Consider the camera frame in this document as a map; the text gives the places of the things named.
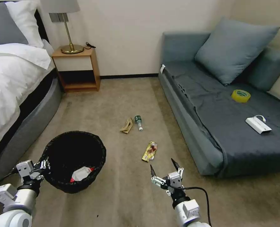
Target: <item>trash can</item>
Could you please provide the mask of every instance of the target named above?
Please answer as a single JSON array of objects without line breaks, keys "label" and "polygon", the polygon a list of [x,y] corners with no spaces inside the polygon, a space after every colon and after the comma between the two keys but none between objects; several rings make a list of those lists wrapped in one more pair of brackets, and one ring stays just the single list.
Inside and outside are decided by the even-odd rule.
[{"label": "trash can", "polygon": [[[106,148],[92,133],[69,131],[47,144],[39,161],[43,160],[49,163],[50,172],[44,177],[51,185],[66,193],[77,193],[96,179],[106,160]],[[81,181],[71,182],[73,173],[82,167],[93,171]]]}]

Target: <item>carpet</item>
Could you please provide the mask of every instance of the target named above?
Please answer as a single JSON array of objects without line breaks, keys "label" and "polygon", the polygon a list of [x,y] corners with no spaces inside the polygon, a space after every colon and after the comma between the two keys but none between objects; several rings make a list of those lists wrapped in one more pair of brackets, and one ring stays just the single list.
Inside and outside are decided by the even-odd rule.
[{"label": "carpet", "polygon": [[[129,134],[121,133],[127,118],[135,115],[141,115],[143,131],[134,125]],[[151,183],[150,176],[149,164],[158,176],[173,172],[170,158],[185,168],[186,187],[207,190],[213,227],[280,225],[280,173],[231,179],[200,176],[158,78],[102,80],[99,92],[65,94],[54,118],[21,160],[37,161],[51,139],[73,130],[98,135],[107,149],[106,163],[95,182],[77,194],[65,194],[44,181],[34,227],[179,226],[171,198]],[[158,150],[155,159],[145,163],[141,158],[150,140]],[[5,183],[18,180],[13,176]],[[204,193],[186,194],[197,200],[201,221],[207,222]]]}]

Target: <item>nightstand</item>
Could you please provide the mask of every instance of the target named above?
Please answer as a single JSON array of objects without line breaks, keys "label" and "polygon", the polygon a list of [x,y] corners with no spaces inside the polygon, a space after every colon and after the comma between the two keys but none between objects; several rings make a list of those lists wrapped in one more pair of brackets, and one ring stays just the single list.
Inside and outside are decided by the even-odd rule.
[{"label": "nightstand", "polygon": [[99,91],[100,72],[94,48],[78,54],[63,54],[59,47],[52,59],[65,92]]}]

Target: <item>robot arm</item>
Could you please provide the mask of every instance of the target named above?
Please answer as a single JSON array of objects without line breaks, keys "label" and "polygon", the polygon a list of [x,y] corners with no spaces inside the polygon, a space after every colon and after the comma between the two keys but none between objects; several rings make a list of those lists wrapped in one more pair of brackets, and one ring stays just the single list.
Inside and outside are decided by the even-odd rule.
[{"label": "robot arm", "polygon": [[0,203],[3,214],[0,215],[0,227],[31,227],[32,213],[39,195],[43,174],[49,171],[46,160],[33,165],[31,160],[16,165],[23,185],[17,189],[11,184],[0,186]]},{"label": "robot arm", "polygon": [[182,185],[182,176],[184,168],[180,168],[177,162],[173,159],[171,160],[176,171],[169,173],[163,178],[156,176],[153,167],[150,165],[152,183],[166,190],[167,195],[171,196],[173,201],[172,207],[177,212],[181,226],[210,227],[207,223],[198,222],[200,219],[200,207],[196,200],[191,200],[188,196],[186,196],[183,190],[184,186]]}]

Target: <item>sofa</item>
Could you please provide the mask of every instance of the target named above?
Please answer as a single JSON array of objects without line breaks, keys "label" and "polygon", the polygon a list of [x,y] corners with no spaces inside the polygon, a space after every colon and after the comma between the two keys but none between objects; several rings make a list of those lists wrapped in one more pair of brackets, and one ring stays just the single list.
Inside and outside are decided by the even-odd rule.
[{"label": "sofa", "polygon": [[[232,177],[280,171],[280,100],[267,93],[280,75],[280,51],[267,47],[229,86],[194,60],[208,32],[165,32],[159,80],[201,175]],[[231,98],[236,89],[247,103]],[[261,114],[258,134],[245,120]]]}]

